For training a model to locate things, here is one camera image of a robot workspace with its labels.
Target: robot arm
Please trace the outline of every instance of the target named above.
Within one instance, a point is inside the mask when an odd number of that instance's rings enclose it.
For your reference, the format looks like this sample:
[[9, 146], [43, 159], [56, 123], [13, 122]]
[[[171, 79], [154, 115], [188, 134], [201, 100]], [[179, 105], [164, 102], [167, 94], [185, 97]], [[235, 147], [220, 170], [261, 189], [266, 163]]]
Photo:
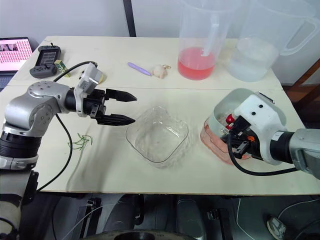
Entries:
[[233, 128], [222, 137], [225, 143], [230, 138], [230, 158], [241, 159], [249, 153], [253, 158], [272, 165], [281, 162], [294, 164], [295, 168], [276, 172], [251, 172], [237, 163], [241, 171], [256, 176], [272, 176], [301, 170], [320, 179], [320, 129], [298, 129], [289, 132], [282, 125], [278, 113], [256, 94], [250, 95], [235, 110]]
[[0, 138], [0, 234], [9, 234], [13, 229], [11, 224], [19, 228], [20, 207], [32, 200], [38, 179], [32, 168], [37, 163], [41, 139], [55, 114], [77, 112], [78, 116], [90, 116], [101, 125], [135, 122], [124, 115], [105, 115], [105, 101], [109, 98], [121, 102], [137, 99], [124, 91], [95, 89], [102, 77], [102, 72], [89, 63], [76, 88], [39, 81], [6, 107]]

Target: laptop screen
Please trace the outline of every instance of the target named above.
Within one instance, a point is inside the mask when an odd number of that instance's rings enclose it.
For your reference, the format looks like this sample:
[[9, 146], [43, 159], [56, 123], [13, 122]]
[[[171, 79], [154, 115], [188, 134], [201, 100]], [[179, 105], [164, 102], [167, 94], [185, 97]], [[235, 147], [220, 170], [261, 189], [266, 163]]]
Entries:
[[15, 73], [31, 54], [27, 37], [0, 38], [0, 73]]

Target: black pole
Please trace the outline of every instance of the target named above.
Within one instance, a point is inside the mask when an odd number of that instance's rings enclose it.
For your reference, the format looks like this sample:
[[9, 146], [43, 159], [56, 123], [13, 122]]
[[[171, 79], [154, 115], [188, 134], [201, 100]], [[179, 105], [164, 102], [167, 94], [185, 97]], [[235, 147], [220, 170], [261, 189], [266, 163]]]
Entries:
[[137, 35], [136, 35], [135, 19], [134, 19], [134, 13], [132, 10], [131, 0], [123, 0], [123, 6], [125, 11], [126, 24], [129, 30], [129, 36], [136, 37]]

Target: purple plastic utensil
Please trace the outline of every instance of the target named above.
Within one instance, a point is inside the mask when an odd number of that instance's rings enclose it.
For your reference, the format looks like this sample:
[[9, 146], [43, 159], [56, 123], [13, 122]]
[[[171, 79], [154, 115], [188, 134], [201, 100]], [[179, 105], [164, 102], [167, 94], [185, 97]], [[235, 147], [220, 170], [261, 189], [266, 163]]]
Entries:
[[145, 75], [148, 75], [148, 76], [152, 76], [152, 74], [150, 72], [148, 72], [147, 70], [143, 69], [142, 67], [139, 67], [139, 66], [135, 65], [132, 62], [128, 62], [128, 66], [130, 68], [133, 68], [133, 69], [139, 71], [142, 74], [145, 74]]

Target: water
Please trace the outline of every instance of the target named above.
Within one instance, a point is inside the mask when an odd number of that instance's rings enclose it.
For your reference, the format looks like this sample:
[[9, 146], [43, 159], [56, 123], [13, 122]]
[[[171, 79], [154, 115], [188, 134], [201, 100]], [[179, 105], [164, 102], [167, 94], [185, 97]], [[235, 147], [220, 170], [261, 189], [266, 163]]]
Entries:
[[255, 82], [264, 77], [279, 56], [279, 51], [259, 38], [243, 38], [236, 45], [228, 71], [244, 82]]
[[187, 79], [202, 80], [214, 70], [214, 55], [202, 56], [201, 47], [189, 47], [181, 51], [178, 59], [178, 71]]

